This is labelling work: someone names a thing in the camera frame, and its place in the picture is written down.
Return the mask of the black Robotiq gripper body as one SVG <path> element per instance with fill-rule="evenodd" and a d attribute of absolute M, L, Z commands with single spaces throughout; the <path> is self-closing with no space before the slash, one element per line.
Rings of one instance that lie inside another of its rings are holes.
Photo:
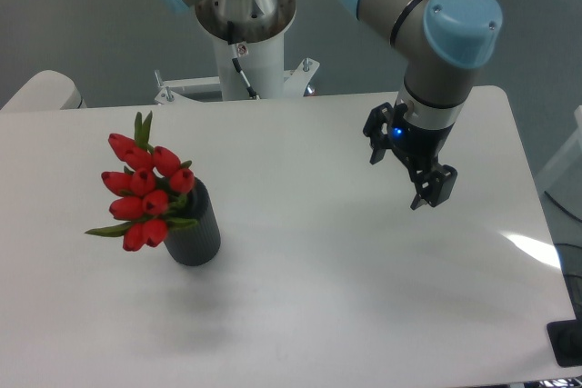
<path fill-rule="evenodd" d="M 386 138 L 389 148 L 407 167 L 415 171 L 432 171 L 439 165 L 438 154 L 444 146 L 453 126 L 429 130 L 408 122 L 406 105 L 386 106 Z"/>

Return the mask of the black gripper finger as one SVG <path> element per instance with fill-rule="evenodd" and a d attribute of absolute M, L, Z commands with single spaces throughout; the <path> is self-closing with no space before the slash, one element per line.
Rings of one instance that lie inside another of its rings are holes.
<path fill-rule="evenodd" d="M 410 170 L 409 175 L 416 189 L 410 208 L 416 210 L 426 204 L 437 207 L 448 200 L 458 172 L 450 165 L 435 163 L 430 169 Z"/>
<path fill-rule="evenodd" d="M 393 148 L 393 143 L 389 133 L 385 133 L 383 128 L 389 128 L 394 110 L 391 104 L 383 103 L 373 108 L 363 127 L 363 135 L 369 139 L 371 156 L 369 163 L 377 164 L 383 160 L 386 150 Z"/>

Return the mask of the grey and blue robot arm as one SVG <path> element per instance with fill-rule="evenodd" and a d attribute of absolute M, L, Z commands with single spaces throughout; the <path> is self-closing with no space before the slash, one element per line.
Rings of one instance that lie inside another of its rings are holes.
<path fill-rule="evenodd" d="M 279 42 L 296 0 L 165 0 L 194 12 L 217 43 L 219 84 L 226 100 L 280 97 L 291 85 Z M 363 129 L 372 163 L 391 151 L 416 189 L 413 208 L 446 201 L 457 170 L 438 160 L 479 70 L 494 52 L 503 24 L 496 0 L 339 0 L 358 21 L 407 61 L 393 104 L 374 108 Z"/>

